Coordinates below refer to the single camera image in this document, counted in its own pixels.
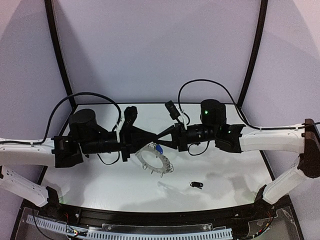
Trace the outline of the blue tagged silver key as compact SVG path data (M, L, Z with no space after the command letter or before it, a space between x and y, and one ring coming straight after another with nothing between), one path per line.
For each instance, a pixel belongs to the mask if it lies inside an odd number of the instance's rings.
M158 151L160 154L163 154L163 148L159 144L156 144L154 146L154 149Z

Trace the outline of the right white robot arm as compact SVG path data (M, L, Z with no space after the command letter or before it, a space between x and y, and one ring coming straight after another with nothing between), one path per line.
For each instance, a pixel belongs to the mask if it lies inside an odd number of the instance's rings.
M320 176L320 134L316 122L259 128L245 124L227 124L225 104L206 99L200 103L200 124L176 123L160 133L157 144L188 150L189 145L213 141L228 153L284 151L298 154L297 161L279 177L261 187L255 204L272 206L284 195L308 179Z

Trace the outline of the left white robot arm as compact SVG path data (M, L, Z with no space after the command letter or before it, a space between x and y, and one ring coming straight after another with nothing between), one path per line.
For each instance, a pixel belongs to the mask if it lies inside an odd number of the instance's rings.
M16 174L9 165L38 165L54 168L72 168L83 163L83 157L93 154L120 152L127 161L131 154L155 141L157 135L134 126L138 111L129 106L116 130L108 131L98 125L94 110L85 108L69 117L66 136L18 143L14 140L0 143L0 187L20 196L37 207L60 206L58 193L49 186L41 186Z

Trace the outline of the metal disc keyring with rings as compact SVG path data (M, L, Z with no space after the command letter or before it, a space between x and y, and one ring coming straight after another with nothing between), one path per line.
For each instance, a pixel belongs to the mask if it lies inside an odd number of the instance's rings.
M174 166L170 160L163 154L160 154L154 147L145 146L135 153L143 170L149 170L151 174L159 174L162 178L165 174L172 173Z

